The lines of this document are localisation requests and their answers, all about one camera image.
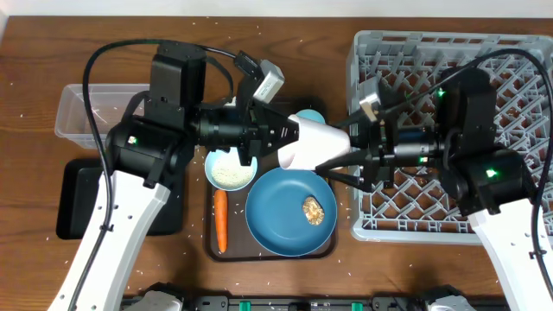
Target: brown food item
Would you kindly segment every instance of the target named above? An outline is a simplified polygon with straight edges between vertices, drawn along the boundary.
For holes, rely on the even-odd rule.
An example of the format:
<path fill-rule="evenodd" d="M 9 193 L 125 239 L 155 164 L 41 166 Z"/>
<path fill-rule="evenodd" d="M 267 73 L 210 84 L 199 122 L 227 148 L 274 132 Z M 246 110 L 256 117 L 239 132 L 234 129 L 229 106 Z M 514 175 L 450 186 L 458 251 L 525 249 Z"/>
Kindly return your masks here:
<path fill-rule="evenodd" d="M 325 218 L 325 211 L 322 209 L 319 202 L 312 196 L 309 196 L 303 201 L 303 213 L 305 217 L 308 218 L 308 222 L 311 225 L 320 225 Z"/>

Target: blue plate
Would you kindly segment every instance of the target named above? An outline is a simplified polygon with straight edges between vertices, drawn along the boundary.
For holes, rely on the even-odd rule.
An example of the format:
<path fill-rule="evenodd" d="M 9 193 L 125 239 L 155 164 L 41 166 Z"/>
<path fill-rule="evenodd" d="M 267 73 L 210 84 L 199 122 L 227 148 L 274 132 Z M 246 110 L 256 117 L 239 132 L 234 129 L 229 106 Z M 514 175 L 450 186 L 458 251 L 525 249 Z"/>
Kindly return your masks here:
<path fill-rule="evenodd" d="M 311 225 L 302 210 L 313 196 L 325 218 Z M 315 173 L 275 168 L 253 185 L 245 203 L 245 220 L 251 235 L 267 250 L 281 256 L 309 254 L 330 238 L 338 207 L 330 186 Z"/>

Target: white rice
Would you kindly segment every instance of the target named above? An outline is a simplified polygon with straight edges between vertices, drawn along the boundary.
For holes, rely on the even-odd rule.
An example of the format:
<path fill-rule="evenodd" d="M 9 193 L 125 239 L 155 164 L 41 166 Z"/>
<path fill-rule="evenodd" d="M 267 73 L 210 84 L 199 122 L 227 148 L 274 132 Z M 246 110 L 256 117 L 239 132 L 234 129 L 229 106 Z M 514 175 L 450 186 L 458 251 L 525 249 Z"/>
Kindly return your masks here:
<path fill-rule="evenodd" d="M 234 189 L 250 181 L 253 167 L 241 166 L 237 155 L 221 156 L 213 164 L 211 174 L 221 187 Z"/>

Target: lattice basket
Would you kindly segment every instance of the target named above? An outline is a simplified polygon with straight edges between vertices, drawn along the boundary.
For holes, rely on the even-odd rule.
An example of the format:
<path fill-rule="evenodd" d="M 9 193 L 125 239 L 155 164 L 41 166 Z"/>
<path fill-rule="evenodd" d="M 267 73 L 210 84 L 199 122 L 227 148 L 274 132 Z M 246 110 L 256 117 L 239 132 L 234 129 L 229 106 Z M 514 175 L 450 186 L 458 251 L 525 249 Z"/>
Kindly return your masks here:
<path fill-rule="evenodd" d="M 440 73 L 462 66 L 477 56 L 501 48 L 522 48 L 541 60 L 551 75 L 553 39 L 537 35 L 484 35 L 361 31 L 355 35 L 347 62 L 348 110 L 359 109 L 359 83 L 379 77 L 406 96 L 429 89 Z M 507 55 L 479 65 L 490 75 L 498 90 L 496 142 L 520 152 L 537 181 L 549 139 L 550 111 L 541 76 L 526 59 Z M 422 98 L 402 113 L 400 127 L 433 124 L 433 94 Z M 350 133 L 357 134 L 356 126 Z M 350 174 L 359 175 L 357 168 Z M 420 167 L 409 173 L 426 173 Z M 431 244 L 480 244 L 455 201 L 439 181 L 414 178 L 397 170 L 393 189 L 383 183 L 371 193 L 349 187 L 352 235 L 362 241 L 391 241 Z M 553 185 L 543 195 L 546 230 L 553 235 Z"/>

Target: wooden surface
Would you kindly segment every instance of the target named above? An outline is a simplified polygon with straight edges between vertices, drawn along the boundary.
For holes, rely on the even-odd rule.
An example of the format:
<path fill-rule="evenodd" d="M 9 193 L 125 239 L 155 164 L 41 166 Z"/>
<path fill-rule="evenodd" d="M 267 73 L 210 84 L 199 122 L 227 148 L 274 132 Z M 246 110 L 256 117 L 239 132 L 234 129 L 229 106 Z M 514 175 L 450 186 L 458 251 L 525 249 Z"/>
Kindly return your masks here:
<path fill-rule="evenodd" d="M 0 309 L 47 308 L 79 246 L 79 241 L 62 241 L 54 232 L 61 179 L 67 162 L 95 152 L 58 138 L 54 120 L 62 88 L 81 82 L 96 48 L 153 37 L 243 49 L 282 68 L 283 95 L 322 97 L 332 122 L 346 116 L 346 55 L 355 33 L 364 29 L 553 35 L 553 21 L 11 17 L 0 47 Z M 102 56 L 92 70 L 92 83 L 149 82 L 153 51 L 132 47 Z M 232 69 L 232 74 L 238 80 L 238 72 Z M 210 70 L 207 83 L 207 99 L 225 95 L 218 73 Z M 197 155 L 195 161 L 201 160 Z M 173 282 L 193 292 L 227 289 L 232 295 L 406 295 L 446 283 L 467 295 L 501 295 L 481 247 L 361 243 L 348 230 L 345 207 L 340 208 L 338 246 L 330 257 L 215 263 L 201 246 L 202 170 L 191 164 L 186 173 L 184 230 L 146 238 L 127 294 L 155 282 Z M 344 186 L 335 188 L 345 206 Z"/>

